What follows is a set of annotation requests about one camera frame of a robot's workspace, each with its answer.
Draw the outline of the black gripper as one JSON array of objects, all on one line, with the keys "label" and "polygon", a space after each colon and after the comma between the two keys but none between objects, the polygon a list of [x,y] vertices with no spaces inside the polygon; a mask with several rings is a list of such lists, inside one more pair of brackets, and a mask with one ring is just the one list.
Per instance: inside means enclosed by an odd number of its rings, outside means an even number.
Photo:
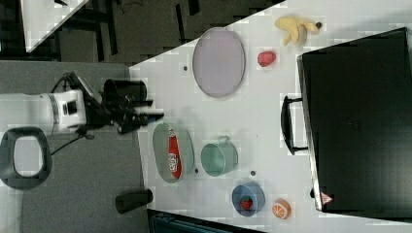
[{"label": "black gripper", "polygon": [[164,112],[157,110],[137,110],[138,107],[150,107],[153,100],[102,92],[102,100],[96,95],[85,93],[86,123],[85,131],[113,125],[119,134],[126,134],[164,117]]}]

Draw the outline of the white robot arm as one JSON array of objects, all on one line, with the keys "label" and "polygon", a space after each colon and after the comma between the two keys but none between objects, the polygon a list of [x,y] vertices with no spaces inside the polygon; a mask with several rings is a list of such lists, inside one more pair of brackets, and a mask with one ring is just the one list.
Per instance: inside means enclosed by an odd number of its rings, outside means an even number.
[{"label": "white robot arm", "polygon": [[125,134],[163,118],[162,113],[139,113],[151,100],[100,101],[80,91],[7,93],[1,96],[1,182],[14,189],[43,183],[52,170],[54,152],[48,138],[113,125]]}]

